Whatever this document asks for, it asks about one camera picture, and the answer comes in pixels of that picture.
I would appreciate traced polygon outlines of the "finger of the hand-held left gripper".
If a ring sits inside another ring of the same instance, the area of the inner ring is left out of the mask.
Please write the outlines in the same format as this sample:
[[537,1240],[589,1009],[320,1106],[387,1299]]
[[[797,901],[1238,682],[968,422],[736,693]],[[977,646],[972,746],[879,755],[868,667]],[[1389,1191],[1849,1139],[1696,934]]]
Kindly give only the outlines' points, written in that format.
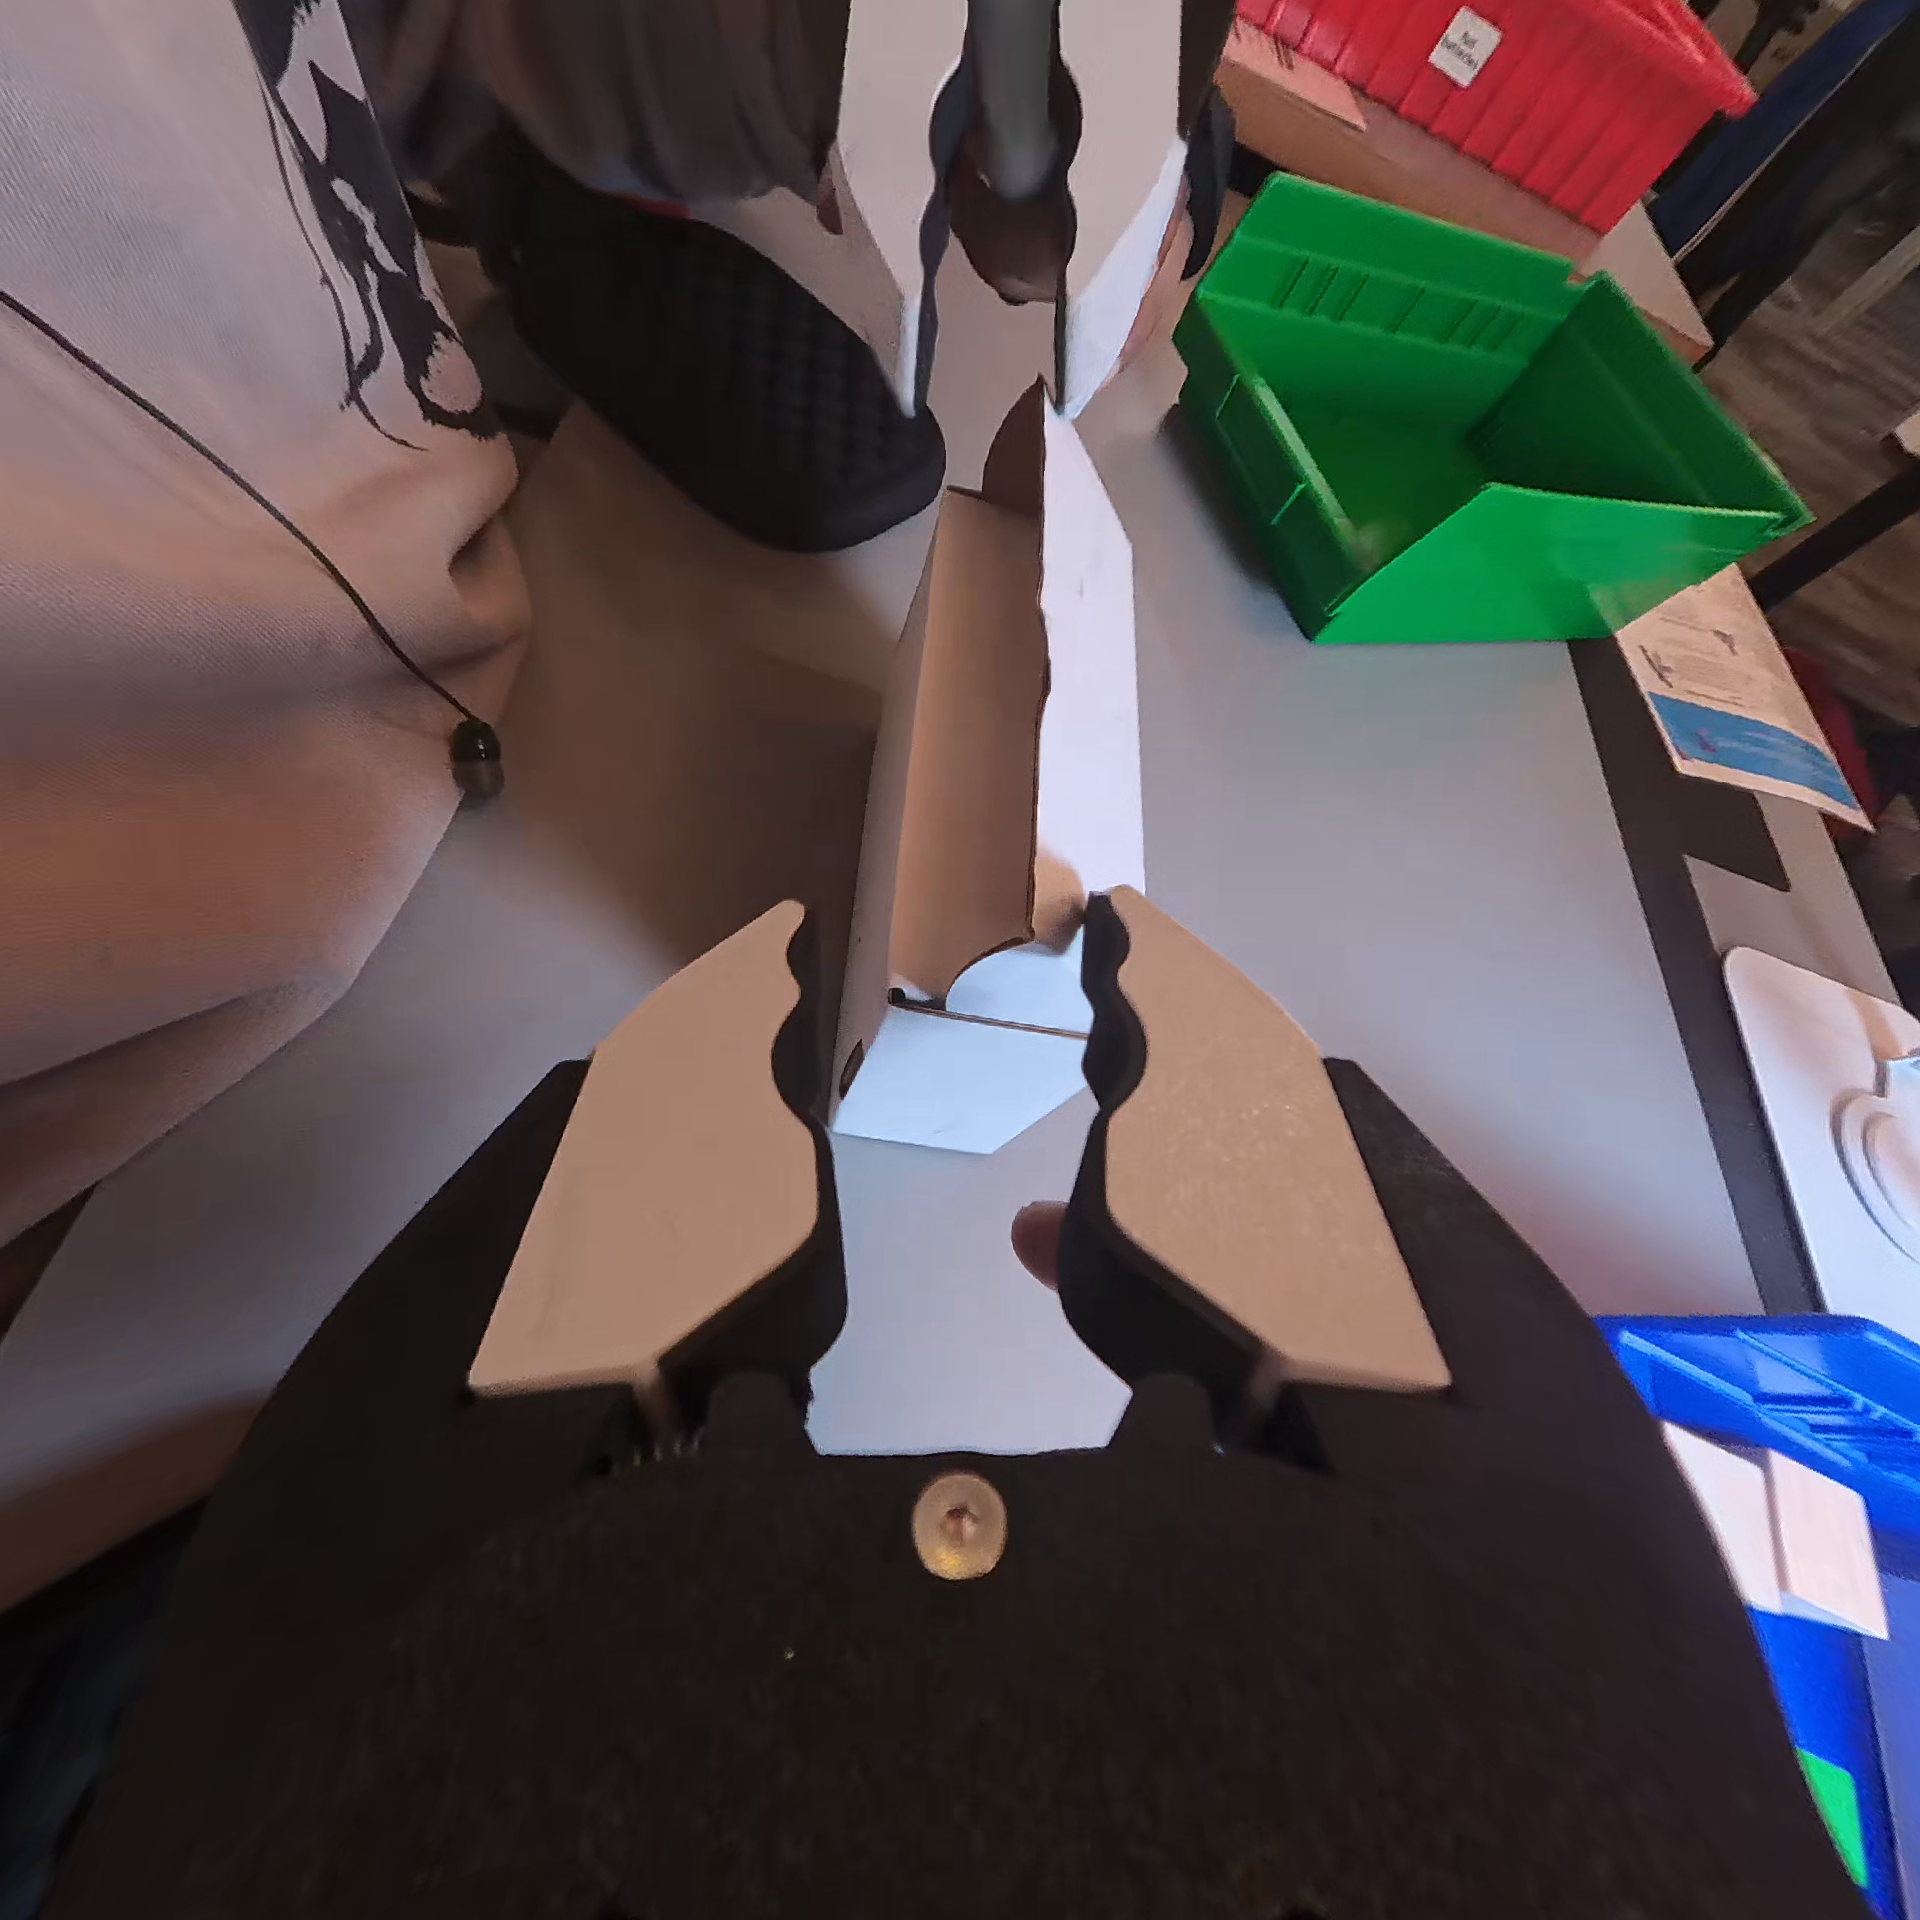
[[965,3],[851,3],[824,186],[823,301],[868,347],[915,417],[937,342],[934,282],[947,248],[944,167],[960,105]]
[[1235,3],[1061,3],[1072,248],[1055,302],[1059,410],[1075,418],[1134,333],[1183,192]]

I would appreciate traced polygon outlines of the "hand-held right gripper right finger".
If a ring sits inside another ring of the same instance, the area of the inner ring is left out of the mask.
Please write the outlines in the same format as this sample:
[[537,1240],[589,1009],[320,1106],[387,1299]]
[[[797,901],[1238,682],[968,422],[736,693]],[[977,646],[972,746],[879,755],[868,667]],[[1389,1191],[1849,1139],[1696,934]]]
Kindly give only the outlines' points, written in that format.
[[1453,1376],[1333,1073],[1300,1024],[1136,887],[1087,901],[1095,1102],[1059,1297],[1129,1389],[1182,1383],[1219,1445],[1309,1393],[1420,1413]]

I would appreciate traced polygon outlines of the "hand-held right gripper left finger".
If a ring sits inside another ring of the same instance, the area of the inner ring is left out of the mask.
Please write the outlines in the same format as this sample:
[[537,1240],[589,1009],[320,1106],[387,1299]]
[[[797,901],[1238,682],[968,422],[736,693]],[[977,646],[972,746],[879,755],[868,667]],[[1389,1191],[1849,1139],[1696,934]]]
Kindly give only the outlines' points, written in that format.
[[469,1367],[481,1402],[624,1393],[703,1427],[734,1376],[800,1421],[848,1320],[821,934],[781,901],[595,1049]]

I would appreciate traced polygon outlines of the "blue plastic bin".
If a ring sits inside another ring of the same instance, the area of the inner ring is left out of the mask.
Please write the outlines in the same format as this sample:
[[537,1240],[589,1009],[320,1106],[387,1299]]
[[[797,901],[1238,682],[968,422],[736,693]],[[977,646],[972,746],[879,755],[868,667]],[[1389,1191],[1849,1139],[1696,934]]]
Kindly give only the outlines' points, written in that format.
[[1857,1491],[1887,1639],[1749,1613],[1791,1752],[1855,1776],[1873,1915],[1915,1915],[1917,1357],[1844,1315],[1600,1320],[1648,1413]]

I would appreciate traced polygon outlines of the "white cardboard box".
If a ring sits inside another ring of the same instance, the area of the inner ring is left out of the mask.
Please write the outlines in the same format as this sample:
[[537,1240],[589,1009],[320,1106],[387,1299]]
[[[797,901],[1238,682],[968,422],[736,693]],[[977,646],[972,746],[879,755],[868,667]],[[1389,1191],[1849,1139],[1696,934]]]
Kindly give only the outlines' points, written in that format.
[[1035,383],[941,496],[883,693],[840,1137],[988,1158],[1080,1088],[1087,901],[1145,887],[1136,559]]

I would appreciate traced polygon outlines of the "green wooden cube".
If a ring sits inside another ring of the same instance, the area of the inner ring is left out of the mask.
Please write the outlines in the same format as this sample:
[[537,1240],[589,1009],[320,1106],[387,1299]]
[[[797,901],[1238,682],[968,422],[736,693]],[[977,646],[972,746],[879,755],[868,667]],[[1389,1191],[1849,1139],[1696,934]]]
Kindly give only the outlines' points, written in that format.
[[1793,1758],[1847,1877],[1861,1890],[1868,1890],[1865,1824],[1855,1776],[1847,1768],[1823,1761],[1803,1746],[1793,1749]]

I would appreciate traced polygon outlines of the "grey metal pole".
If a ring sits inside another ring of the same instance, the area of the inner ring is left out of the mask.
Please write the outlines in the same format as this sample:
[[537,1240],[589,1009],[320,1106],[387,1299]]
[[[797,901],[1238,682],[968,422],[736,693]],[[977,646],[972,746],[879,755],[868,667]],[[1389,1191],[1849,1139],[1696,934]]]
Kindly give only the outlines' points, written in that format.
[[1052,179],[1059,135],[1049,105],[1052,3],[968,3],[972,163],[1006,205],[1035,202]]

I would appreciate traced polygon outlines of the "black mesh cushion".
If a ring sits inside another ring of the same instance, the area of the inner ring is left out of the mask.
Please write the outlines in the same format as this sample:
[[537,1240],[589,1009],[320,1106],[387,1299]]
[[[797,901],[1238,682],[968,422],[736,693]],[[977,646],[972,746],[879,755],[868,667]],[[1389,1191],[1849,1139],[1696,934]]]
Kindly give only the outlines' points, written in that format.
[[515,131],[406,207],[424,240],[476,255],[492,302],[469,346],[523,437],[582,405],[731,533],[797,555],[870,543],[941,493],[934,418],[728,232],[595,192]]

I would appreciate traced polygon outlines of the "red plastic bin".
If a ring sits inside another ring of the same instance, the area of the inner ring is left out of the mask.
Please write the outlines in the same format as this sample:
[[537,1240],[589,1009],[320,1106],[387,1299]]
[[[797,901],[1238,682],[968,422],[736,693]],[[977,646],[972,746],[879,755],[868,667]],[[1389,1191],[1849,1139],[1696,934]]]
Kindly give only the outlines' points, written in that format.
[[1237,22],[1593,232],[1757,101],[1679,3],[1238,3]]

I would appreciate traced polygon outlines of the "green plastic bin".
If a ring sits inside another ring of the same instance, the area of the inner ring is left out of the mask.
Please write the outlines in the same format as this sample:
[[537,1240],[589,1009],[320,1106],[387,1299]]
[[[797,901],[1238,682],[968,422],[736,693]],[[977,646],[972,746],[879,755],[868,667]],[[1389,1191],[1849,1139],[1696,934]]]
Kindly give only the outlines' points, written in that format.
[[1811,525],[1619,282],[1273,174],[1172,333],[1308,641],[1598,641]]

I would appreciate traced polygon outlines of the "white tray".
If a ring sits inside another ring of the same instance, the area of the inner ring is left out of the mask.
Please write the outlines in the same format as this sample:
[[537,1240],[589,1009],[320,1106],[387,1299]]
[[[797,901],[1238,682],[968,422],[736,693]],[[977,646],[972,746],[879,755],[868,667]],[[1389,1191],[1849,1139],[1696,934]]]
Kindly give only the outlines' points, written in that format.
[[1917,1023],[1753,949],[1721,963],[1825,1312],[1917,1341]]

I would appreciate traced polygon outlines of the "printed paper leaflet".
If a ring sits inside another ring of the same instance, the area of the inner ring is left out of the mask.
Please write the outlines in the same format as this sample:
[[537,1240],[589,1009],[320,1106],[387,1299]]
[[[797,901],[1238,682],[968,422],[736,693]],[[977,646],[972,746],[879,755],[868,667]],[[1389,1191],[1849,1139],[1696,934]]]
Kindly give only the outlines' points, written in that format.
[[1635,618],[1615,650],[1677,775],[1811,807],[1836,831],[1871,833],[1861,783],[1739,568]]

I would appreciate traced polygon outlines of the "person's light printed shirt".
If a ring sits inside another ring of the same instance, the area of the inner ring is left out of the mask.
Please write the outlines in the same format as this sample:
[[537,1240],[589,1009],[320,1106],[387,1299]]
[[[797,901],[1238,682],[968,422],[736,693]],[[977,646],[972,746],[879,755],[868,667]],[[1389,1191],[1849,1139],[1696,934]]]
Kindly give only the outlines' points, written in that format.
[[525,635],[348,22],[5,5],[5,1242],[352,985],[460,807],[404,662]]

